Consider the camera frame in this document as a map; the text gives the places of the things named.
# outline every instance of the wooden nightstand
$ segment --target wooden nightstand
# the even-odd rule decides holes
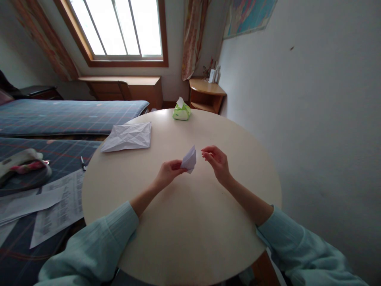
[[[201,79],[190,79],[190,107],[219,113],[222,98],[226,93],[216,83],[209,83]]]
[[[14,99],[64,100],[56,86],[34,85],[9,93]]]

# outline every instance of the floral curtain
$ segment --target floral curtain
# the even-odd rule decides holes
[[[19,22],[42,48],[60,79],[63,81],[77,79],[77,69],[38,1],[11,0],[11,2],[19,14],[17,17]]]
[[[181,79],[190,79],[200,60],[206,11],[210,0],[186,0]]]

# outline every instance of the plaid bedspread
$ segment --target plaid bedspread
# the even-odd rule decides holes
[[[50,160],[52,176],[49,182],[60,179],[81,168],[80,156],[85,164],[90,161],[99,141],[77,140],[32,140],[19,138],[0,138],[0,161],[24,149],[34,148]],[[16,175],[0,191],[0,196],[9,195],[6,189],[24,186],[37,180],[44,170],[33,174]],[[0,279],[2,285],[34,285],[43,264],[60,247],[67,228],[33,249],[29,249],[37,213],[19,219],[0,248]]]
[[[15,100],[0,106],[0,137],[110,134],[113,125],[138,117],[148,104],[144,100]]]

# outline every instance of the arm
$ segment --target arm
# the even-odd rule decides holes
[[[201,150],[217,180],[258,226],[257,232],[280,259],[293,285],[366,285],[351,273],[345,256],[321,237],[297,224],[237,182],[229,172],[227,156],[216,146]]]
[[[99,285],[113,278],[118,260],[139,224],[138,217],[175,177],[186,172],[181,160],[164,162],[150,186],[130,202],[86,226],[66,249],[42,267],[37,285]]]

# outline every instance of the round table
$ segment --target round table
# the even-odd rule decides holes
[[[155,285],[211,285],[243,271],[266,247],[200,150],[219,147],[228,157],[234,178],[278,207],[281,186],[266,150],[233,121],[196,109],[188,121],[174,120],[172,114],[173,109],[159,110],[128,122],[152,122],[149,149],[96,150],[83,183],[84,217],[90,224],[109,214],[144,190],[162,162],[182,159],[196,145],[192,174],[175,178],[152,201],[118,265]]]

